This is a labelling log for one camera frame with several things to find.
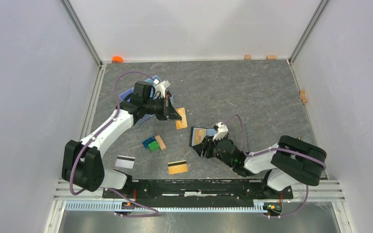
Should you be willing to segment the black card holder wallet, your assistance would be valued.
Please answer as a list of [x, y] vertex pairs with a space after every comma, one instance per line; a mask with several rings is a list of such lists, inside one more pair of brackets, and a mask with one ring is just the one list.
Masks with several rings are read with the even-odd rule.
[[214, 128], [191, 127], [189, 146], [193, 147], [202, 143], [205, 139], [213, 140], [217, 131]]

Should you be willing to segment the silver credit card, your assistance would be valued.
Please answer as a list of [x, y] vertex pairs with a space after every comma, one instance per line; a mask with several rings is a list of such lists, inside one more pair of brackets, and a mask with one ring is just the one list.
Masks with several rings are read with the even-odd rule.
[[115, 167], [132, 169], [134, 167], [135, 160], [135, 157], [119, 155], [116, 158]]

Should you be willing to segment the gold patterned credit card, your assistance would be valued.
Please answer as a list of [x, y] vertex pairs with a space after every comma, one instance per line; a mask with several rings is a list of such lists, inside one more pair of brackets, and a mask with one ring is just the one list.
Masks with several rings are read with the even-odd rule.
[[200, 144], [206, 136], [207, 129], [194, 128], [192, 134], [192, 146]]

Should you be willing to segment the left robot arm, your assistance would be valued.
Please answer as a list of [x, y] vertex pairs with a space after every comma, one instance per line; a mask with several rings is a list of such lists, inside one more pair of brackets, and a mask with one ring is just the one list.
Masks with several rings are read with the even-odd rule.
[[111, 116], [94, 132], [79, 141], [70, 140], [65, 145], [61, 177], [73, 187], [83, 191], [98, 188], [114, 188], [122, 198], [133, 192], [130, 176], [115, 170], [106, 170], [102, 157], [110, 146], [145, 115], [154, 115], [158, 120], [181, 120], [170, 98], [168, 81], [148, 83], [138, 81], [129, 100], [118, 103]]

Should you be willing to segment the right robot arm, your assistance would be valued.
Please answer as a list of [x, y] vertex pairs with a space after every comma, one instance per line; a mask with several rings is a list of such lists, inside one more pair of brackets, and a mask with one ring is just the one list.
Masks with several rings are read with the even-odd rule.
[[274, 198], [295, 183], [317, 186], [326, 169], [325, 150], [288, 135], [257, 152], [244, 152], [229, 138], [213, 141], [211, 136], [190, 142], [190, 147], [200, 157], [219, 159], [242, 177], [268, 171], [266, 182], [261, 185], [261, 192], [267, 198]]

